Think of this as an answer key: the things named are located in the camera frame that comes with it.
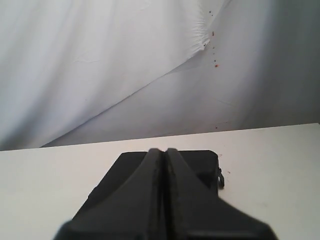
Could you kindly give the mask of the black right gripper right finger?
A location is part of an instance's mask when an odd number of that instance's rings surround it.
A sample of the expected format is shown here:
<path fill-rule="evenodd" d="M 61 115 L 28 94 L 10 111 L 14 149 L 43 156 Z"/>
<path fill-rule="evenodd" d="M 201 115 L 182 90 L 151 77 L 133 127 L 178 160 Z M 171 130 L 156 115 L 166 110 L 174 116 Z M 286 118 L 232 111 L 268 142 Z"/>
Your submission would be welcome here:
<path fill-rule="evenodd" d="M 169 240 L 275 240 L 271 227 L 209 190 L 179 150 L 164 152 L 165 205 Z"/>

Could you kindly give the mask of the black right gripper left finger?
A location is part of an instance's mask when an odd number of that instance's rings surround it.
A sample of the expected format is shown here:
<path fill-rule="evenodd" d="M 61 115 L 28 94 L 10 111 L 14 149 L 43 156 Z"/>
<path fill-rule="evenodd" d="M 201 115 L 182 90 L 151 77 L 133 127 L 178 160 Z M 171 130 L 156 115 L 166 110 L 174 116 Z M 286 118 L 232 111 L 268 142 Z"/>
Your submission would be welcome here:
<path fill-rule="evenodd" d="M 124 152 L 56 240 L 165 240 L 163 153 Z"/>

